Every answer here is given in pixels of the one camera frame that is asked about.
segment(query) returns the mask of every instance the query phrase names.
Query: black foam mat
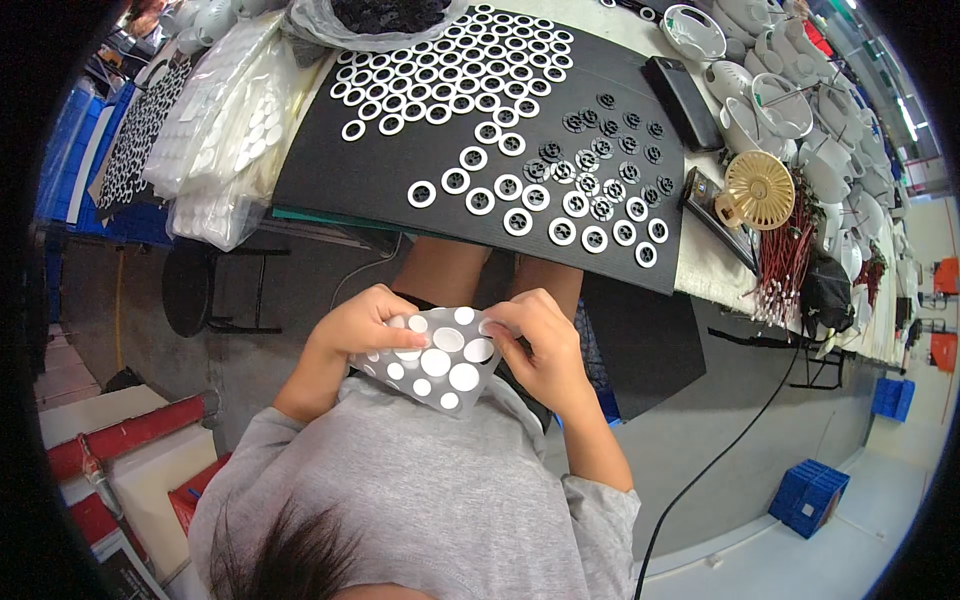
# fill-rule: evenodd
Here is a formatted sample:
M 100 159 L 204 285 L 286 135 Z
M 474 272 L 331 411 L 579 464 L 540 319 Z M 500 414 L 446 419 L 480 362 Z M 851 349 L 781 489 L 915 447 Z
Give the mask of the black foam mat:
M 567 70 L 564 82 L 552 84 L 550 95 L 535 98 L 540 104 L 540 113 L 533 118 L 520 118 L 510 130 L 522 135 L 526 141 L 526 151 L 521 156 L 504 156 L 495 145 L 485 146 L 476 140 L 476 126 L 492 120 L 491 114 L 476 109 L 464 115 L 454 114 L 440 126 L 431 125 L 425 119 L 408 122 L 401 132 L 390 136 L 379 132 L 378 119 L 374 119 L 367 123 L 367 131 L 360 139 L 346 142 L 341 129 L 348 121 L 357 118 L 359 107 L 347 107 L 341 100 L 330 97 L 330 88 L 336 82 L 334 69 L 322 84 L 300 126 L 280 173 L 274 202 L 373 219 L 400 228 L 436 232 L 523 252 L 662 294 L 672 294 L 680 250 L 682 212 L 679 196 L 684 154 L 673 126 L 640 73 L 640 66 L 646 58 L 560 23 L 557 27 L 574 35 L 569 54 L 573 58 L 573 67 Z M 600 107 L 596 97 L 601 93 L 614 97 L 615 109 Z M 514 104 L 514 100 L 503 92 L 498 95 L 501 104 L 508 101 L 510 106 Z M 508 234 L 503 226 L 505 213 L 512 207 L 522 206 L 520 200 L 497 200 L 491 213 L 474 216 L 465 207 L 466 194 L 449 195 L 441 186 L 443 173 L 450 167 L 460 166 L 458 157 L 468 146 L 481 146 L 489 157 L 484 169 L 470 174 L 470 188 L 492 190 L 496 178 L 506 173 L 523 180 L 524 162 L 537 157 L 538 147 L 548 141 L 558 142 L 564 149 L 564 159 L 575 164 L 577 151 L 588 149 L 590 141 L 601 135 L 598 129 L 587 129 L 578 134 L 564 128 L 564 115 L 581 108 L 593 108 L 601 117 L 615 120 L 621 130 L 632 134 L 639 142 L 640 150 L 636 155 L 628 156 L 616 147 L 611 159 L 601 161 L 600 169 L 593 173 L 601 184 L 608 179 L 620 179 L 618 167 L 624 160 L 634 162 L 641 173 L 639 184 L 627 185 L 628 198 L 639 196 L 643 185 L 656 186 L 658 176 L 668 177 L 674 183 L 675 191 L 662 197 L 660 205 L 650 210 L 646 222 L 636 224 L 636 239 L 639 241 L 651 241 L 647 226 L 654 217 L 661 218 L 669 229 L 668 239 L 655 244 L 658 258 L 651 268 L 645 269 L 637 264 L 634 256 L 636 243 L 621 247 L 613 239 L 613 224 L 627 218 L 626 202 L 614 206 L 614 215 L 606 223 L 598 222 L 589 214 L 572 219 L 577 228 L 577 239 L 569 246 L 560 247 L 550 241 L 547 227 L 554 218 L 567 216 L 563 198 L 566 192 L 575 189 L 574 184 L 561 185 L 553 180 L 543 184 L 550 193 L 550 204 L 542 212 L 532 213 L 533 228 L 522 237 Z M 639 130 L 626 127 L 625 111 L 637 113 L 644 121 Z M 649 121 L 662 126 L 662 139 L 648 133 L 646 124 Z M 652 164 L 645 158 L 643 148 L 647 144 L 656 144 L 660 148 L 660 164 Z M 413 208 L 407 202 L 409 187 L 419 180 L 431 181 L 437 188 L 437 199 L 427 208 Z M 584 228 L 591 225 L 603 228 L 608 234 L 608 246 L 599 254 L 588 253 L 580 241 Z

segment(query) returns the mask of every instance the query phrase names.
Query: person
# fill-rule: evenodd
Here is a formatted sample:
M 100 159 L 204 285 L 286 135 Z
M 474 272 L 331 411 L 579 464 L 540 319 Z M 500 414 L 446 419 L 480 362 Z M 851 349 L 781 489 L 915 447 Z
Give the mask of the person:
M 519 259 L 512 299 L 484 312 L 506 367 L 468 419 L 361 372 L 344 378 L 351 353 L 424 348 L 423 335 L 384 322 L 470 305 L 489 252 L 421 236 L 390 288 L 374 285 L 316 325 L 198 502 L 190 555 L 213 597 L 633 592 L 640 502 L 572 324 L 583 272 Z M 569 474 L 559 479 L 542 464 L 536 402 L 563 421 Z

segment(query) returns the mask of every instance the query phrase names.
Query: black cable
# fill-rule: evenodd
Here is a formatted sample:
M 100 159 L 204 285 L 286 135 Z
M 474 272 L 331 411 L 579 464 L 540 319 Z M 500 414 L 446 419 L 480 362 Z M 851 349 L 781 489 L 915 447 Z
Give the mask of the black cable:
M 801 346 L 801 343 L 800 341 L 798 341 L 797 349 L 793 353 L 793 360 L 790 361 L 790 366 L 787 368 L 786 373 L 783 374 L 783 379 L 780 380 L 780 384 L 777 386 L 777 389 L 774 390 L 773 395 L 770 396 L 770 399 L 767 400 L 767 403 L 763 405 L 763 408 L 760 409 L 760 412 L 756 413 L 756 417 L 754 417 L 754 419 L 750 421 L 747 427 L 742 432 L 740 432 L 740 435 L 736 436 L 736 439 L 733 440 L 730 443 L 730 445 L 728 445 L 724 449 L 723 452 L 721 452 L 720 454 L 717 454 L 717 457 L 712 461 L 710 461 L 710 464 L 704 467 L 704 470 L 700 471 L 700 473 L 693 478 L 693 481 L 686 484 L 686 487 L 683 488 L 681 492 L 677 494 L 677 497 L 675 497 L 670 502 L 670 504 L 667 505 L 666 510 L 664 510 L 663 514 L 660 515 L 660 520 L 657 521 L 657 526 L 654 527 L 654 535 L 653 537 L 650 538 L 650 545 L 647 546 L 647 554 L 646 556 L 643 557 L 643 565 L 640 567 L 640 576 L 636 580 L 636 591 L 634 592 L 634 600 L 639 600 L 640 593 L 643 591 L 643 577 L 647 574 L 647 566 L 650 564 L 650 556 L 654 553 L 654 543 L 657 542 L 657 535 L 660 534 L 660 527 L 663 525 L 663 521 L 666 519 L 666 516 L 670 514 L 670 511 L 671 509 L 673 509 L 674 505 L 676 505 L 677 502 L 679 502 L 680 499 L 684 497 L 684 494 L 689 492 L 690 488 L 692 488 L 695 483 L 700 481 L 700 478 L 706 475 L 707 471 L 709 471 L 711 467 L 716 465 L 717 462 L 719 462 L 719 460 L 722 459 L 727 454 L 727 452 L 730 452 L 733 449 L 733 447 L 736 445 L 736 443 L 742 440 L 743 436 L 747 435 L 747 432 L 750 431 L 750 428 L 754 426 L 754 423 L 756 423 L 756 421 L 763 415 L 763 413 L 765 413 L 766 410 L 770 408 L 770 405 L 773 403 L 774 399 L 777 397 L 777 394 L 779 394 L 780 390 L 783 389 L 783 384 L 786 383 L 786 379 L 787 377 L 790 376 L 790 372 L 793 371 L 793 365 L 797 362 L 797 356 L 800 354 L 800 346 Z

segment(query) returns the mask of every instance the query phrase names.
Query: leg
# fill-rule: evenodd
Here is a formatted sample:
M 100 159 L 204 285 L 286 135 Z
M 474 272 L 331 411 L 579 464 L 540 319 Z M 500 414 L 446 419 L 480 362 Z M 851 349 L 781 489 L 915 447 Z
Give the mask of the leg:
M 437 306 L 470 306 L 491 249 L 420 236 L 390 289 Z
M 560 310 L 573 321 L 577 314 L 577 301 L 580 299 L 580 287 L 584 282 L 584 272 L 533 256 L 519 255 L 519 265 L 514 273 L 514 284 L 510 298 L 536 288 L 543 288 L 557 301 Z

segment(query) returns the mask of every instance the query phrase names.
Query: plastic bag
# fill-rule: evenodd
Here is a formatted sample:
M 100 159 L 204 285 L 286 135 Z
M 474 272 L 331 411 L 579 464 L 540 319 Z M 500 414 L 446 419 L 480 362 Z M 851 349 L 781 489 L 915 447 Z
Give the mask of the plastic bag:
M 363 50 L 367 52 L 385 52 L 398 48 L 409 48 L 414 44 L 439 36 L 454 20 L 469 7 L 468 0 L 452 0 L 444 10 L 444 20 L 430 29 L 415 34 L 392 32 L 388 34 L 355 34 L 344 27 L 330 0 L 294 0 L 287 7 L 283 19 L 283 31 L 313 44 Z

